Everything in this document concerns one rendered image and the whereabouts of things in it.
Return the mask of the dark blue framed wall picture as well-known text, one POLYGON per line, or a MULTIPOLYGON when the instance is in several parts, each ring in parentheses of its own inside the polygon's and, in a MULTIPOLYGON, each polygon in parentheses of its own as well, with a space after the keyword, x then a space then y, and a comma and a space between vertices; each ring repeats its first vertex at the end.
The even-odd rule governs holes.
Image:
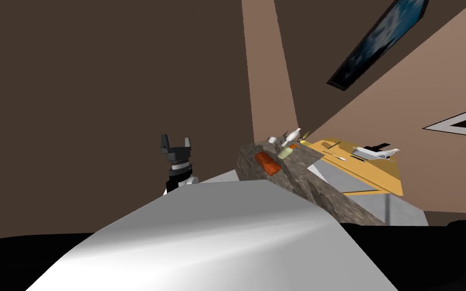
POLYGON ((422 19, 428 3, 429 0, 394 0, 327 84, 342 91, 353 85, 422 19))

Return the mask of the white bottle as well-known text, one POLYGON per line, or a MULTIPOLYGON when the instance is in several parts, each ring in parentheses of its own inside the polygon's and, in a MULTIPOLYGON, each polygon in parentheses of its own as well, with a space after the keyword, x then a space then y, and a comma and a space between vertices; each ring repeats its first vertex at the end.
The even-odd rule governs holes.
POLYGON ((297 128, 296 130, 290 132, 282 142, 281 146, 285 147, 289 142, 294 141, 296 138, 300 136, 300 128, 297 128))

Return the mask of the orange-red bread loaf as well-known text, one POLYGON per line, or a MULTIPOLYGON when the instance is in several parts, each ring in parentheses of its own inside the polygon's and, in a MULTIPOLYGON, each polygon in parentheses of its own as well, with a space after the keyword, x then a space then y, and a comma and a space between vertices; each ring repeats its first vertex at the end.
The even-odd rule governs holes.
POLYGON ((281 166, 265 151, 254 155, 255 160, 269 176, 274 176, 281 170, 281 166))

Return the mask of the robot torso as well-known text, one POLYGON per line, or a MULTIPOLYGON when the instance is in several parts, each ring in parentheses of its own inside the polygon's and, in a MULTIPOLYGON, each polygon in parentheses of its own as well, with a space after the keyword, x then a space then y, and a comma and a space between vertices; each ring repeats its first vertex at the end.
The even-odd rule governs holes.
POLYGON ((267 180, 182 186, 27 291, 398 291, 324 209, 267 180))

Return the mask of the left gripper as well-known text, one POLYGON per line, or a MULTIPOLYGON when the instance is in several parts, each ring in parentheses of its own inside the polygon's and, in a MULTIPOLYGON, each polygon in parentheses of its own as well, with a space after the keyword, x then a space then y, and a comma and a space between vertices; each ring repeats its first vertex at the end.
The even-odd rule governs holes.
POLYGON ((166 155, 168 162, 188 160, 191 156, 191 142, 188 137, 184 139, 184 147, 170 147, 167 134, 161 135, 161 152, 166 155))

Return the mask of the yellow desk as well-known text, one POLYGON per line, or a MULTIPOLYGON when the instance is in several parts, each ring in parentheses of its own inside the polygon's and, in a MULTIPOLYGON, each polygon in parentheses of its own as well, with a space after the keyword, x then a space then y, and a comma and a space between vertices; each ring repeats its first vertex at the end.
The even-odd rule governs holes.
POLYGON ((402 199, 396 160, 378 159, 355 144, 336 138, 301 144, 323 156, 309 169, 387 225, 427 226, 424 211, 402 199))

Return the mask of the pale green bottle orange cap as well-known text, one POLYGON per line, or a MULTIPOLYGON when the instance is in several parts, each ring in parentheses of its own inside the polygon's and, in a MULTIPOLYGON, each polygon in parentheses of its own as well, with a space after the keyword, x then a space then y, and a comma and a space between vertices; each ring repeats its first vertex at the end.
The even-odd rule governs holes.
POLYGON ((295 148, 299 148, 297 144, 292 144, 289 147, 283 147, 283 149, 278 153, 277 157, 281 160, 286 159, 294 151, 295 148))

